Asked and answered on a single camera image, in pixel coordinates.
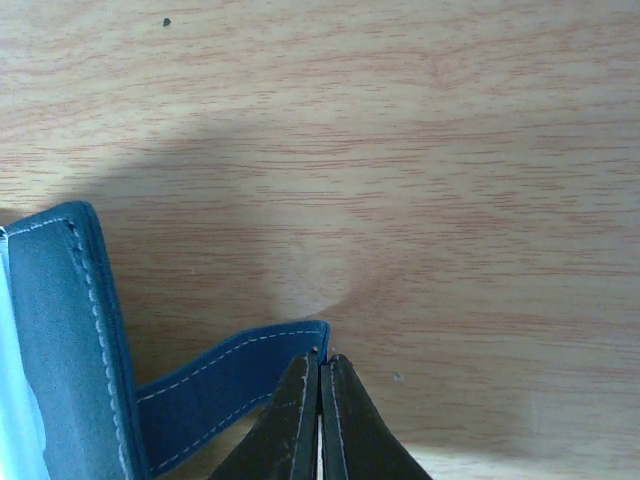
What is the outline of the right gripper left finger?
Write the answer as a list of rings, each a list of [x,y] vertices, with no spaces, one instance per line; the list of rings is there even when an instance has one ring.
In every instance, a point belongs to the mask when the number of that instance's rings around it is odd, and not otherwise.
[[[295,357],[267,407],[212,479],[315,479],[318,473],[317,353]]]

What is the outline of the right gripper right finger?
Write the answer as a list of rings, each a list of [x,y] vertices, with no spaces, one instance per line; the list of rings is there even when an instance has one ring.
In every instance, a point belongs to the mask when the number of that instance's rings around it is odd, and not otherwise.
[[[347,356],[320,368],[320,388],[325,479],[430,477],[387,427]]]

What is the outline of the dark blue card holder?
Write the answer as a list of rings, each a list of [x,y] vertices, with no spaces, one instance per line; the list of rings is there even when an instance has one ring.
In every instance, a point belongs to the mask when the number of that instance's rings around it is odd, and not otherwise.
[[[98,217],[82,201],[1,230],[1,475],[154,479],[268,403],[293,358],[325,355],[306,320],[241,331],[135,382]]]

